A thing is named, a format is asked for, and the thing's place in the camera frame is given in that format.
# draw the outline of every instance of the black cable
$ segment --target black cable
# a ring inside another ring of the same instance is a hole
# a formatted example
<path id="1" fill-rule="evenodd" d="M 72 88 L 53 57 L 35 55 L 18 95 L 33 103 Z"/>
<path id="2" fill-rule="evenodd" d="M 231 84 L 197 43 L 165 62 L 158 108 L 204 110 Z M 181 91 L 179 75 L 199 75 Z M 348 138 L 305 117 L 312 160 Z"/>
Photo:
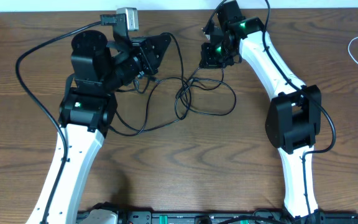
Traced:
<path id="1" fill-rule="evenodd" d="M 127 93 L 127 92 L 130 92 L 130 91 L 136 91 L 140 94 L 143 94 L 146 92 L 147 88 L 149 87 L 149 84 L 150 84 L 150 76 L 148 75 L 147 76 L 147 83 L 146 83 L 146 86 L 144 87 L 144 89 L 142 91 L 139 90 L 139 81 L 134 79 L 134 81 L 132 82 L 134 84 L 134 88 L 133 89 L 130 89 L 130 90 L 116 90 L 116 92 L 118 93 Z"/>
<path id="2" fill-rule="evenodd" d="M 270 210 L 263 209 L 263 208 L 262 208 L 262 209 L 258 209 L 258 210 L 256 210 L 256 211 L 254 211 L 254 213 L 253 213 L 252 215 L 256 217 L 256 214 L 257 214 L 258 212 L 263 212 L 263 211 L 265 211 L 265 212 L 269 212 L 269 213 L 272 215 L 273 219 L 274 219 L 274 220 L 276 220 L 276 218 L 274 217 L 273 213 L 272 213 Z"/>
<path id="3" fill-rule="evenodd" d="M 46 109 L 46 107 L 37 99 L 37 97 L 35 97 L 35 95 L 29 90 L 29 88 L 25 85 L 25 83 L 23 82 L 23 79 L 20 75 L 20 64 L 21 62 L 23 61 L 23 59 L 28 56 L 29 54 L 31 54 L 32 52 L 35 52 L 36 50 L 42 48 L 42 47 L 45 47 L 46 45 L 48 44 L 51 44 L 53 42 L 56 42 L 58 40 L 62 40 L 66 37 L 69 37 L 71 35 L 74 35 L 74 34 L 77 34 L 85 29 L 88 29 L 90 27 L 94 27 L 94 26 L 97 26 L 97 25 L 100 25 L 100 22 L 94 22 L 92 24 L 89 24 L 87 26 L 84 26 L 82 28 L 79 28 L 77 30 L 74 30 L 74 31 L 71 31 L 67 34 L 63 34 L 59 37 L 56 37 L 56 38 L 53 38 L 51 40 L 48 40 L 28 51 L 26 51 L 24 54 L 22 54 L 16 61 L 16 78 L 17 80 L 19 81 L 20 85 L 22 86 L 22 88 L 24 89 L 24 91 L 32 98 L 32 100 L 35 102 L 36 105 L 38 105 L 41 110 L 48 116 L 48 118 L 51 120 L 52 124 L 55 126 L 60 138 L 62 139 L 62 142 L 63 142 L 63 158 L 62 158 L 62 164 L 60 165 L 60 168 L 59 168 L 59 171 L 57 173 L 57 176 L 56 176 L 56 180 L 55 180 L 55 183 L 53 183 L 53 186 L 52 186 L 52 189 L 50 191 L 50 195 L 49 195 L 49 198 L 48 198 L 48 201 L 47 201 L 47 204 L 45 206 L 45 211 L 44 211 L 44 215 L 42 217 L 42 221 L 41 223 L 43 224 L 46 224 L 47 223 L 47 217 L 48 217 L 48 212 L 49 212 L 49 208 L 50 208 L 50 204 L 52 203 L 52 199 L 53 199 L 53 196 L 55 195 L 55 191 L 56 191 L 56 188 L 57 188 L 57 185 L 59 183 L 59 180 L 60 180 L 60 177 L 62 176 L 62 172 L 63 172 L 63 169 L 64 169 L 64 166 L 66 164 L 66 161 L 67 161 L 67 155 L 68 155 L 68 146 L 67 146 L 67 142 L 66 142 L 66 138 L 64 137 L 63 133 L 62 133 L 62 130 L 60 129 L 59 127 L 59 124 L 57 123 L 57 121 L 55 120 L 55 118 L 53 118 L 53 116 L 49 113 L 48 109 Z"/>
<path id="4" fill-rule="evenodd" d="M 221 3 L 218 4 L 218 6 L 215 8 L 214 12 L 212 13 L 211 17 L 209 18 L 208 22 L 206 23 L 206 25 L 205 25 L 203 31 L 205 31 L 205 30 L 208 28 L 209 23 L 211 23 L 213 17 L 215 16 L 216 11 L 218 11 L 218 9 L 219 9 L 219 8 L 223 5 L 223 3 L 225 3 L 226 1 L 227 1 L 227 0 L 223 0 L 223 1 L 221 1 Z"/>
<path id="5" fill-rule="evenodd" d="M 248 216 L 248 215 L 241 215 L 237 218 L 231 218 L 229 220 L 220 222 L 218 224 L 231 224 L 231 223 L 235 223 L 238 221 L 245 221 L 245 220 L 262 221 L 262 222 L 273 223 L 273 224 L 285 224 L 284 222 L 280 222 L 277 220 L 271 220 L 269 218 L 255 217 L 255 216 Z"/>
<path id="6" fill-rule="evenodd" d="M 267 18 L 266 18 L 266 23 L 265 23 L 265 27 L 263 30 L 263 34 L 262 34 L 262 42 L 264 45 L 264 49 L 268 55 L 268 57 L 270 58 L 270 60 L 272 61 L 272 63 L 274 64 L 274 66 L 276 67 L 276 69 L 280 72 L 281 76 L 284 78 L 284 80 L 295 90 L 299 91 L 306 99 L 308 99 L 310 102 L 312 102 L 315 106 L 317 106 L 317 108 L 324 114 L 324 116 L 327 118 L 327 121 L 329 123 L 329 126 L 331 128 L 332 134 L 333 134 L 333 138 L 332 141 L 330 143 L 330 145 L 323 150 L 318 150 L 318 151 L 308 151 L 308 152 L 304 152 L 302 155 L 302 166 L 303 166 L 303 185 L 305 187 L 305 199 L 306 199 L 306 205 L 308 207 L 308 213 L 309 213 L 309 217 L 311 215 L 311 211 L 310 211 L 310 205 L 309 205 L 309 198 L 308 198 L 308 190 L 307 190 L 307 184 L 306 184 L 306 155 L 308 154 L 320 154 L 320 153 L 325 153 L 330 151 L 336 142 L 336 130 L 335 130 L 335 126 L 334 123 L 331 119 L 331 117 L 328 115 L 327 111 L 316 101 L 314 100 L 309 94 L 305 93 L 303 90 L 301 90 L 300 88 L 298 88 L 296 85 L 294 85 L 291 80 L 284 74 L 283 70 L 280 68 L 280 66 L 278 66 L 277 62 L 274 60 L 274 58 L 272 57 L 272 55 L 269 52 L 269 47 L 266 44 L 266 29 L 267 29 L 267 23 L 269 21 L 269 17 L 270 17 L 270 4 L 268 0 L 265 0 L 266 4 L 267 4 L 267 9 L 268 9 L 268 13 L 267 13 Z"/>
<path id="7" fill-rule="evenodd" d="M 156 80 L 155 82 L 157 82 L 157 84 L 152 88 L 151 92 L 149 93 L 149 98 L 147 100 L 147 103 L 146 103 L 146 113 L 148 112 L 149 110 L 149 103 L 150 103 L 150 99 L 151 99 L 151 96 L 154 92 L 154 90 L 163 82 L 165 81 L 168 81 L 168 80 L 180 80 L 181 81 L 181 88 L 177 91 L 176 95 L 175 95 L 175 104 L 174 104 L 174 111 L 175 111 L 175 114 L 177 116 L 177 119 L 171 121 L 171 122 L 168 122 L 168 123 L 165 123 L 165 124 L 161 124 L 161 125 L 158 125 L 158 126 L 155 126 L 153 128 L 149 128 L 149 129 L 145 129 L 145 128 L 142 128 L 142 129 L 136 129 L 136 128 L 133 128 L 132 126 L 130 126 L 127 122 L 125 122 L 123 120 L 123 118 L 121 117 L 121 115 L 116 112 L 117 114 L 117 117 L 118 119 L 120 120 L 120 122 L 127 128 L 129 128 L 130 130 L 132 131 L 135 131 L 136 132 L 136 135 L 140 134 L 140 133 L 146 133 L 146 132 L 149 132 L 149 131 L 153 131 L 153 130 L 156 130 L 156 129 L 159 129 L 159 128 L 164 128 L 166 126 L 169 126 L 173 123 L 176 123 L 180 120 L 183 120 L 187 117 L 187 114 L 189 111 L 192 111 L 194 113 L 197 113 L 197 114 L 203 114 L 203 115 L 210 115 L 210 116 L 225 116 L 225 115 L 228 115 L 229 113 L 231 113 L 234 108 L 236 107 L 236 103 L 237 103 L 237 98 L 236 98 L 236 93 L 234 92 L 234 90 L 227 84 L 227 83 L 224 83 L 223 82 L 223 79 L 224 79 L 224 71 L 223 71 L 223 68 L 221 69 L 222 70 L 222 79 L 219 81 L 219 80 L 213 80 L 213 79 L 209 79 L 209 78 L 194 78 L 194 76 L 196 75 L 196 73 L 200 70 L 200 68 L 198 67 L 190 76 L 189 78 L 185 78 L 184 77 L 184 69 L 183 69 L 183 60 L 182 60 L 182 56 L 181 56 L 181 53 L 180 53 L 180 47 L 179 47 L 179 43 L 177 42 L 175 36 L 171 33 L 163 33 L 163 34 L 169 34 L 172 39 L 175 41 L 175 44 L 177 46 L 177 49 L 178 49 L 178 55 L 179 55 L 179 58 L 180 58 L 180 64 L 181 64 L 181 77 L 168 77 L 168 78 L 164 78 L 162 80 Z M 201 87 L 201 86 L 198 86 L 198 85 L 194 85 L 194 83 L 201 83 L 201 81 L 206 81 L 206 82 L 216 82 L 218 83 L 216 86 L 212 87 L 212 88 L 204 88 L 204 87 Z M 224 85 L 226 86 L 228 89 L 231 90 L 231 92 L 233 93 L 234 95 L 234 103 L 233 103 L 233 107 L 226 113 L 222 113 L 222 114 L 218 114 L 218 113 L 205 113 L 205 112 L 200 112 L 200 111 L 196 111 L 194 109 L 191 109 L 192 105 L 191 105 L 191 88 L 200 88 L 202 90 L 205 90 L 205 91 L 211 91 L 211 90 L 215 90 L 217 89 L 218 87 L 220 87 L 221 85 Z M 183 106 L 186 108 L 185 112 L 182 114 L 182 115 L 179 115 L 179 112 L 178 112 L 178 101 L 181 101 Z M 125 133 L 122 133 L 120 131 L 117 131 L 114 127 L 110 126 L 109 127 L 111 131 L 115 132 L 116 134 L 120 134 L 122 136 L 133 136 L 131 134 L 125 134 Z"/>

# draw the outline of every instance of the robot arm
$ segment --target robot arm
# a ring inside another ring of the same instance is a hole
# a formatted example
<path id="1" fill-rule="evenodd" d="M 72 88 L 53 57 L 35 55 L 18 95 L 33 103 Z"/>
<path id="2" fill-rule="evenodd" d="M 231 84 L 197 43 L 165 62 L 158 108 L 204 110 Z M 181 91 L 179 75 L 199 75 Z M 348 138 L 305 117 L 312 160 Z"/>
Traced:
<path id="1" fill-rule="evenodd" d="M 268 33 L 266 33 L 266 44 L 269 46 L 268 50 L 275 58 L 275 61 L 285 72 L 285 75 L 299 88 L 304 86 L 305 83 L 296 77 L 293 72 L 291 72 L 280 55 L 277 53 Z M 254 69 L 259 80 L 265 87 L 270 100 L 278 97 L 279 93 L 287 95 L 295 92 L 290 85 L 287 85 L 287 82 L 283 79 L 272 61 L 267 56 L 262 43 L 262 31 L 254 32 L 249 34 L 246 39 L 242 39 L 240 41 L 239 50 L 240 56 Z M 300 158 L 305 151 L 312 151 L 313 149 L 314 146 L 303 146 L 294 150 L 293 154 L 289 154 L 282 148 L 278 148 L 282 159 L 285 179 L 284 206 L 292 217 L 304 217 L 308 215 L 308 209 L 304 196 L 305 188 L 303 185 L 303 167 Z M 318 209 L 318 206 L 313 193 L 311 158 L 312 155 L 308 155 L 306 157 L 306 182 L 310 210 L 313 212 Z"/>
<path id="2" fill-rule="evenodd" d="M 68 146 L 67 160 L 60 170 L 63 142 L 58 135 L 52 165 L 28 224 L 76 223 L 90 168 L 116 113 L 114 92 L 138 75 L 155 75 L 171 41 L 168 34 L 130 39 L 128 31 L 138 29 L 134 8 L 119 9 L 116 15 L 102 15 L 101 25 L 113 26 L 115 41 L 109 42 L 99 31 L 87 30 L 71 42 L 74 74 L 68 78 L 59 117 Z M 119 53 L 112 57 L 110 47 Z M 71 87 L 73 79 L 76 88 Z M 116 224 L 117 215 L 113 212 L 94 210 L 91 214 L 81 223 Z"/>
<path id="3" fill-rule="evenodd" d="M 265 129 L 269 141 L 280 153 L 285 178 L 284 204 L 292 219 L 309 215 L 305 200 L 303 164 L 301 156 L 314 150 L 315 136 L 320 129 L 320 111 L 314 104 L 292 88 L 266 53 L 268 50 L 284 74 L 299 89 L 321 103 L 317 86 L 306 87 L 287 67 L 265 33 L 268 49 L 264 48 L 264 25 L 259 18 L 247 19 L 236 1 L 228 1 L 217 9 L 220 28 L 209 21 L 203 29 L 209 39 L 201 46 L 201 68 L 224 68 L 234 65 L 233 57 L 240 55 L 254 69 L 270 98 Z M 308 202 L 311 213 L 318 209 L 313 194 L 311 155 L 305 161 Z"/>
<path id="4" fill-rule="evenodd" d="M 103 145 L 100 131 L 89 132 L 87 126 L 68 124 L 61 128 L 69 145 L 68 159 L 49 209 L 49 223 L 75 223 L 81 196 L 93 160 Z M 63 143 L 58 135 L 55 155 L 38 202 L 27 221 L 40 223 L 45 206 L 56 180 L 63 157 Z"/>

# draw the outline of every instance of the wood grain surface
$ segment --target wood grain surface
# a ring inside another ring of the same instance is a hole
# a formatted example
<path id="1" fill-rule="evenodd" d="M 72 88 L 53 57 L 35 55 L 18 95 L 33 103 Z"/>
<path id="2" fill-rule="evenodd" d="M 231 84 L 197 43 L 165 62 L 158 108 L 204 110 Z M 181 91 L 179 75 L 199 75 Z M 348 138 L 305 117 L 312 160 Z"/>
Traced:
<path id="1" fill-rule="evenodd" d="M 0 13 L 0 223 L 24 223 L 32 212 L 52 161 L 56 130 L 20 87 L 14 64 L 20 54 L 48 39 L 97 21 L 109 12 Z M 259 16 L 266 10 L 244 10 Z M 131 36 L 173 33 L 186 76 L 198 66 L 201 32 L 211 11 L 140 11 L 140 31 Z M 98 27 L 109 39 L 109 27 Z M 277 51 L 308 85 L 317 84 L 323 106 L 337 127 L 336 147 L 314 156 L 314 192 L 329 211 L 358 212 L 358 66 L 347 54 L 358 36 L 358 9 L 274 9 L 268 28 Z M 35 52 L 21 66 L 24 81 L 57 118 L 66 77 L 73 72 L 71 39 Z M 358 57 L 358 42 L 352 50 Z M 171 44 L 158 78 L 179 77 Z M 217 70 L 199 76 L 219 78 Z M 264 122 L 267 94 L 250 66 L 225 69 L 237 106 L 228 116 L 189 114 L 186 120 L 134 138 L 109 133 L 92 166 L 80 208 L 109 201 L 122 206 L 176 211 L 246 211 L 282 208 L 285 194 L 280 156 L 269 143 Z M 175 119 L 178 81 L 158 87 L 148 127 Z M 118 112 L 141 127 L 147 95 L 117 93 Z M 226 111 L 230 91 L 196 91 L 195 106 Z M 331 132 L 325 119 L 317 149 Z M 113 125 L 121 131 L 117 119 Z"/>

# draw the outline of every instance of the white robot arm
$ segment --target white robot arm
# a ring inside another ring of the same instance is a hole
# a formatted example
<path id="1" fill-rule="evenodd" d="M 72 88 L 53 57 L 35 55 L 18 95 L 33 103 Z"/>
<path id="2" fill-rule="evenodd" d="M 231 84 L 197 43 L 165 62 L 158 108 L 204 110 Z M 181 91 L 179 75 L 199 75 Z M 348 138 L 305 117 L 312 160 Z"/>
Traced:
<path id="1" fill-rule="evenodd" d="M 75 124 L 68 124 L 66 128 L 61 128 L 61 130 L 69 145 L 68 159 L 50 204 L 47 220 L 49 223 L 72 224 L 76 222 L 85 183 L 93 160 L 103 145 L 104 136 L 98 130 L 92 133 L 88 131 L 87 126 Z M 52 186 L 62 163 L 62 157 L 63 142 L 58 135 L 52 165 L 38 202 L 27 221 L 28 224 L 40 223 L 42 220 Z M 115 216 L 111 215 L 110 219 L 114 221 Z"/>
<path id="2" fill-rule="evenodd" d="M 279 64 L 280 68 L 285 72 L 285 75 L 290 78 L 292 83 L 297 87 L 301 88 L 304 86 L 305 83 L 294 75 L 275 50 L 275 47 L 270 40 L 269 33 L 266 32 L 265 35 L 266 44 L 269 47 L 268 50 Z M 242 39 L 240 41 L 239 51 L 240 56 L 254 69 L 259 80 L 265 87 L 270 100 L 277 97 L 279 93 L 290 94 L 295 92 L 295 90 L 287 84 L 275 65 L 269 59 L 262 43 L 262 31 L 254 32 L 249 34 L 246 39 Z M 282 148 L 278 148 L 283 163 L 285 179 L 284 205 L 293 217 L 304 217 L 308 215 L 308 208 L 304 196 L 305 188 L 303 186 L 302 160 L 300 158 L 305 151 L 312 151 L 313 149 L 314 146 L 303 146 L 294 150 L 293 154 L 288 154 Z M 313 193 L 311 158 L 312 155 L 306 157 L 306 180 L 310 210 L 313 212 L 318 209 L 318 206 Z"/>

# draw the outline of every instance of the green connector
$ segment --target green connector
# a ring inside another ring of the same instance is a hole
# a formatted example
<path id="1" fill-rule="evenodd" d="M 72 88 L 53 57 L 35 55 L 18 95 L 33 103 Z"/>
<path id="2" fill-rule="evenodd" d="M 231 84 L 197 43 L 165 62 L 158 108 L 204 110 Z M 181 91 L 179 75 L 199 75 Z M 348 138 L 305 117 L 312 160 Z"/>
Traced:
<path id="1" fill-rule="evenodd" d="M 168 216 L 160 215 L 160 224 L 168 224 Z"/>

